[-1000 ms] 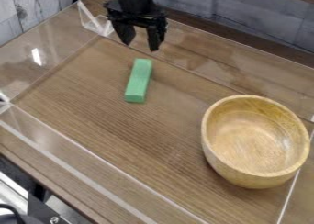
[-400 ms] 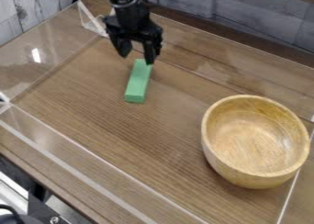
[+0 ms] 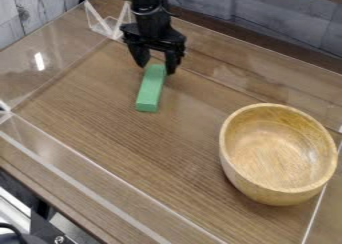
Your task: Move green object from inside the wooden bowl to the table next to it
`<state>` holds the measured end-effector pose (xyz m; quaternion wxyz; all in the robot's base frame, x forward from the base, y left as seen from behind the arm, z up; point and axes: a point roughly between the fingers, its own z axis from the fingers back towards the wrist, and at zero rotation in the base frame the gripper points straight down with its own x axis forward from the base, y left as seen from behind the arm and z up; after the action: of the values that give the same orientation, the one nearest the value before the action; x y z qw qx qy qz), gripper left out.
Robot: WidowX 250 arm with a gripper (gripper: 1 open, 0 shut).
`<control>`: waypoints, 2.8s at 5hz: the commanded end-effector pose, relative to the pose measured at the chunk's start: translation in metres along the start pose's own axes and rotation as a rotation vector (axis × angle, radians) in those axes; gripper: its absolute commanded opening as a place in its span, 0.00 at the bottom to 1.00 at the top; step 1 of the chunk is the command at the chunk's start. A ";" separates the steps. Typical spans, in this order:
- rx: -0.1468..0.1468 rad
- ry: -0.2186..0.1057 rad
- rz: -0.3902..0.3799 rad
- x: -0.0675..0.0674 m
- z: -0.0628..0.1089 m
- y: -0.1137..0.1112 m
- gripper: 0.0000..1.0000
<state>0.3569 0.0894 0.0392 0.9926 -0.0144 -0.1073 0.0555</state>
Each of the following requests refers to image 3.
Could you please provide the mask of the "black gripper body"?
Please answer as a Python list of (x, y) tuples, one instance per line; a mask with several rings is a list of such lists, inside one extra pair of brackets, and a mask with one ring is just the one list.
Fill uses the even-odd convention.
[(171, 16), (159, 11), (150, 14), (136, 14), (136, 21), (120, 26), (123, 40), (130, 50), (158, 50), (162, 52), (183, 53), (186, 36), (171, 26)]

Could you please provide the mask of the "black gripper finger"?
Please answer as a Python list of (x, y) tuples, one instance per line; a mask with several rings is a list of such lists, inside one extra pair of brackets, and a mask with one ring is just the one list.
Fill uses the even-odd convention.
[(182, 51), (170, 50), (164, 52), (166, 70), (168, 75), (172, 75), (175, 73), (176, 68), (182, 63), (182, 57), (183, 57)]
[(128, 50), (139, 67), (144, 68), (150, 59), (150, 48), (144, 43), (130, 43)]

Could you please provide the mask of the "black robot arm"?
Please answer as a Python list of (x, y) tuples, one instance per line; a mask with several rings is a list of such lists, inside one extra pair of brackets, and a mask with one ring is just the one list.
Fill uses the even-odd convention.
[(131, 0), (135, 23), (120, 25), (123, 41), (139, 67), (151, 58), (151, 50), (164, 54), (166, 72), (172, 75), (182, 63), (186, 36), (172, 28), (168, 0)]

